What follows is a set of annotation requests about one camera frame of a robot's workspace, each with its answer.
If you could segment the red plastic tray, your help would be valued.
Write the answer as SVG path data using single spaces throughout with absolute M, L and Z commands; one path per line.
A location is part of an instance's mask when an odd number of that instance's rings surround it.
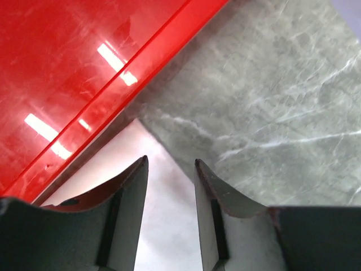
M 224 1 L 2 1 L 1 195 L 35 201 Z

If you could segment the white t-shirt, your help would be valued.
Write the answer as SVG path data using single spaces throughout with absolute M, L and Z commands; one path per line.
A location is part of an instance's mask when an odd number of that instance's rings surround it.
M 121 173 L 141 156 L 148 185 L 135 270 L 201 270 L 195 191 L 163 145 L 137 119 L 120 131 L 43 205 L 58 205 Z

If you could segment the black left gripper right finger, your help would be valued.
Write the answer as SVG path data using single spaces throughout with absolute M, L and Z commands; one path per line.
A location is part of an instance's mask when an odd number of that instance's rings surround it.
M 360 208 L 264 206 L 195 161 L 204 270 L 359 270 Z

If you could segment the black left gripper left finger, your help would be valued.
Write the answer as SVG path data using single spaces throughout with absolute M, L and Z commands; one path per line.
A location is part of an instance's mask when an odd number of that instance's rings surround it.
M 1 198 L 2 270 L 133 270 L 148 159 L 59 205 Z

